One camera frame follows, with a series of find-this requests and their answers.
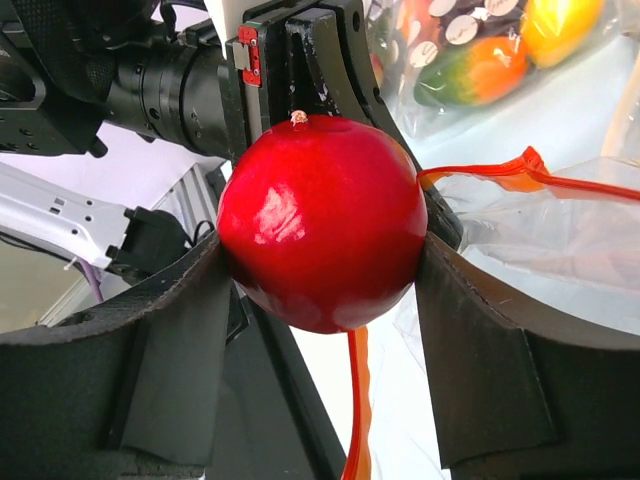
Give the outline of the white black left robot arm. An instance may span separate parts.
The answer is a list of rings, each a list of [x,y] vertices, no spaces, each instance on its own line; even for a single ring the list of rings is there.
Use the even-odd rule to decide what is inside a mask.
[[[178,32],[177,6],[207,17]],[[1,1],[1,154],[104,157],[109,123],[235,167],[300,109],[378,128],[418,168],[366,57],[361,1]],[[1,236],[37,250],[135,284],[212,248],[168,213],[44,193],[7,170]]]

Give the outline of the clear orange-zip plastic bag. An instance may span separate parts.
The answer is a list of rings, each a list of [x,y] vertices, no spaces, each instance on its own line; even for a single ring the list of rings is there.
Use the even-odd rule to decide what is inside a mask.
[[[639,339],[637,163],[605,151],[550,173],[528,149],[504,164],[420,178],[428,238],[549,307]]]

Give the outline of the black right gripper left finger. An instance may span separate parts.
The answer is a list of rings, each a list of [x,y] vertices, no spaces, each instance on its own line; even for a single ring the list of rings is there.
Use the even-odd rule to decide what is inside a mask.
[[[200,473],[213,458],[230,288],[210,234],[57,326],[3,334],[2,477]]]

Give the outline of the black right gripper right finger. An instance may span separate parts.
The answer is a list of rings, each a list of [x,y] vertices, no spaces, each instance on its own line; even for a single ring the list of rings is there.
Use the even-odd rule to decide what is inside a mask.
[[[635,479],[639,339],[549,307],[436,237],[416,283],[442,465],[464,479]]]

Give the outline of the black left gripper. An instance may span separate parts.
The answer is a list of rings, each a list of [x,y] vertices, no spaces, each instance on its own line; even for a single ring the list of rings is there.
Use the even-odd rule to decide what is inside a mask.
[[[197,1],[204,19],[183,30],[171,1],[104,7],[111,124],[235,160],[304,110],[373,126],[409,148],[374,76],[360,1]]]

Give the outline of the red fake apple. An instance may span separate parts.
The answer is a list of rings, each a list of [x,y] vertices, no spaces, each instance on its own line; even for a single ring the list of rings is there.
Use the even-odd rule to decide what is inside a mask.
[[[259,306],[314,333],[357,329],[412,285],[427,233],[416,169],[388,134],[296,110],[243,154],[217,230]]]

